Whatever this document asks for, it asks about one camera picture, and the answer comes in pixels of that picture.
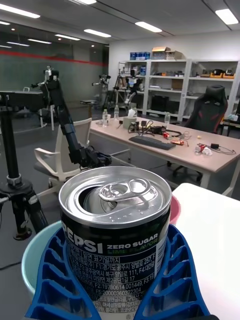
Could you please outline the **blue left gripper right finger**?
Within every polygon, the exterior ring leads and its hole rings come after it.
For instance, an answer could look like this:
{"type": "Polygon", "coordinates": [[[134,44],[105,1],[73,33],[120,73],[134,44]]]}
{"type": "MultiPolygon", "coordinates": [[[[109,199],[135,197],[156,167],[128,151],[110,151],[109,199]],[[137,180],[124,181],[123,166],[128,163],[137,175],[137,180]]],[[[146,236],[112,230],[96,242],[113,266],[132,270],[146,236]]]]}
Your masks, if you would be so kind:
{"type": "Polygon", "coordinates": [[[190,247],[180,231],[170,225],[164,261],[134,319],[197,320],[209,315],[190,247]]]}

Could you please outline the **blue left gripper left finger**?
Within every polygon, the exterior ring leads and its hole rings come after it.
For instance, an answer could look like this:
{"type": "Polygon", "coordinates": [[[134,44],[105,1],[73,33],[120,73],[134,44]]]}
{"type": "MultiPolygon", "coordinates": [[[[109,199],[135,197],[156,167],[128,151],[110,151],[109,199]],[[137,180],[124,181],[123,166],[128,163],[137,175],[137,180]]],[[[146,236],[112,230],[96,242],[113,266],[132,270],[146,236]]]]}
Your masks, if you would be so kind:
{"type": "Polygon", "coordinates": [[[73,275],[64,231],[48,226],[24,252],[24,283],[30,295],[25,314],[31,320],[99,320],[86,291],[73,275]]]}

